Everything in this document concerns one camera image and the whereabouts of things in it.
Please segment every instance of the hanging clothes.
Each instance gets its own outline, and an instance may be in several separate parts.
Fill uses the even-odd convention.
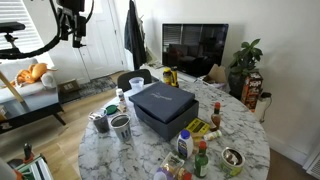
[[[144,41],[140,32],[134,2],[130,0],[124,31],[124,47],[132,53],[134,69],[147,62]]]

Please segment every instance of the box lid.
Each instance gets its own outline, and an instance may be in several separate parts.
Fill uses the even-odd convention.
[[[194,98],[193,93],[157,82],[129,100],[157,120],[168,123],[184,112]]]

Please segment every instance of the cardboard box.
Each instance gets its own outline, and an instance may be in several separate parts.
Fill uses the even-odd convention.
[[[59,87],[59,90],[63,93],[68,93],[68,92],[72,92],[80,89],[79,84],[75,79],[72,79],[65,83],[61,83],[58,85],[58,87]]]
[[[137,117],[145,122],[149,127],[156,131],[161,137],[166,141],[170,141],[174,136],[179,134],[179,132],[188,126],[188,124],[198,116],[199,102],[193,100],[188,106],[187,110],[180,114],[178,117],[174,118],[169,123],[164,123],[147,112],[143,111],[136,104],[134,105]]]
[[[7,119],[5,116],[6,113],[7,113],[7,110],[4,107],[4,105],[0,105],[0,121]]]
[[[198,78],[205,85],[215,87],[222,91],[226,91],[227,78],[225,74],[225,67],[214,64],[210,72],[206,76]]]
[[[252,112],[256,109],[261,92],[262,80],[263,78],[260,73],[250,73],[249,76],[246,77],[243,85],[241,102]]]

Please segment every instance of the stuffed animal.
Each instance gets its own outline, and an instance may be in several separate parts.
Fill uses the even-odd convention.
[[[47,64],[38,63],[31,64],[28,70],[20,70],[13,81],[11,81],[12,86],[21,87],[23,83],[32,84],[38,81],[43,74],[45,74],[48,70],[56,71],[47,68]]]

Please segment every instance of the bottle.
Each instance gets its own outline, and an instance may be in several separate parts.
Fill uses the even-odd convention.
[[[222,133],[220,130],[217,130],[215,132],[211,132],[209,134],[204,135],[203,139],[206,141],[211,141],[211,140],[214,140],[215,138],[218,138],[220,136],[222,136]]]
[[[164,172],[156,172],[153,176],[153,180],[167,180],[167,175]]]
[[[124,93],[123,93],[122,89],[121,88],[117,89],[116,93],[117,93],[117,96],[118,96],[118,98],[120,100],[120,104],[121,103],[125,103],[126,99],[124,98]]]
[[[177,66],[171,67],[171,86],[179,88]]]
[[[177,140],[177,150],[185,158],[189,158],[193,151],[193,139],[188,130],[182,130]]]
[[[164,70],[163,70],[163,82],[168,84],[168,85],[171,85],[171,76],[172,76],[172,73],[171,73],[170,68],[168,68],[168,67],[164,68]]]
[[[208,172],[209,159],[206,155],[207,144],[205,141],[201,141],[199,144],[199,153],[195,157],[194,163],[194,175],[199,178],[204,178]]]
[[[192,174],[188,172],[185,168],[180,168],[178,171],[177,180],[191,180]]]
[[[210,131],[216,131],[220,128],[220,122],[221,122],[221,116],[220,116],[220,103],[216,102],[214,104],[214,112],[211,115],[211,126],[210,126]]]

